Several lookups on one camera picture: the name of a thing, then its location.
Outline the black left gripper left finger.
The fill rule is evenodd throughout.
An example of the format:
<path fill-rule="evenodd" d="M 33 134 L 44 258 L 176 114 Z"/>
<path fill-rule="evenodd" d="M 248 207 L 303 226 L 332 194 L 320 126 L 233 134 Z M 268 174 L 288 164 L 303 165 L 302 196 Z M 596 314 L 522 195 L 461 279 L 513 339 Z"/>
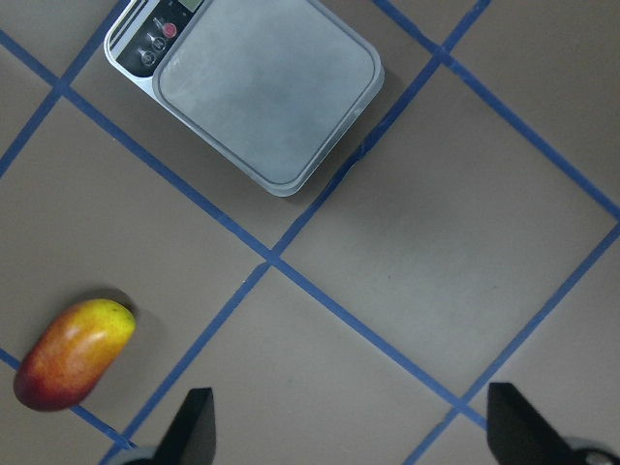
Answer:
<path fill-rule="evenodd" d="M 212 464 L 216 453 L 211 387 L 189 390 L 152 457 L 153 464 Z"/>

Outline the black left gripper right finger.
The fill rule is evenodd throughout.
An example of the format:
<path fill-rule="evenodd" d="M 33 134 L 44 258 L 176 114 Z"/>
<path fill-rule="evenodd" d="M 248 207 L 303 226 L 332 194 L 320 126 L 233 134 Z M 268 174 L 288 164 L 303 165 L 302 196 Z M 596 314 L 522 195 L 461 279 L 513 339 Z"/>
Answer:
<path fill-rule="evenodd" d="M 579 464 L 576 452 L 511 383 L 487 392 L 486 442 L 499 464 Z"/>

